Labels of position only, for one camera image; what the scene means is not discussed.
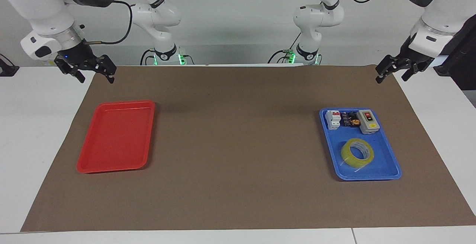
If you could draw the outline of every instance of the white circuit breaker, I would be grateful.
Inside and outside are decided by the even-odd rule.
[[[328,129],[337,130],[340,126],[340,112],[338,110],[328,110],[326,112],[326,122]]]

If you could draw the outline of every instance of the white tabletop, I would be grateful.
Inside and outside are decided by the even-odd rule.
[[[0,78],[0,232],[17,233],[87,91],[57,68],[20,68]],[[432,69],[404,83],[397,79],[420,122],[476,210],[476,109],[450,78]],[[308,230],[122,231],[1,234],[0,243],[473,243],[476,227]]]

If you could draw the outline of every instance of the red tray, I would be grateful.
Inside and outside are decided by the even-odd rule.
[[[76,169],[101,173],[141,168],[147,162],[155,103],[151,100],[97,106]]]

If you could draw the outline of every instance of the blue tray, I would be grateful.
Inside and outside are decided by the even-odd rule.
[[[340,126],[337,130],[329,130],[327,128],[325,117],[327,110],[352,112],[364,109],[368,108],[323,108],[319,112],[324,134],[326,134],[330,155],[332,157],[332,163],[334,164],[335,173],[339,178],[345,181],[394,180],[400,178],[402,176],[402,171],[396,161],[390,143],[385,136],[379,117],[377,117],[373,110],[372,113],[374,114],[376,121],[380,124],[380,130],[375,134],[363,134],[358,127],[352,128]],[[361,169],[347,165],[340,155],[340,149],[351,138],[363,139],[374,149],[374,160]]]

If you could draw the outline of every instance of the clear yellow adhesive tape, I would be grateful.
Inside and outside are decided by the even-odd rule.
[[[351,147],[359,149],[359,151],[364,155],[364,158],[360,159],[355,157],[354,154],[352,154],[352,151],[350,151]],[[359,138],[352,138],[347,141],[340,150],[340,154],[345,163],[354,168],[362,168],[374,160],[374,150],[372,149],[372,146]]]

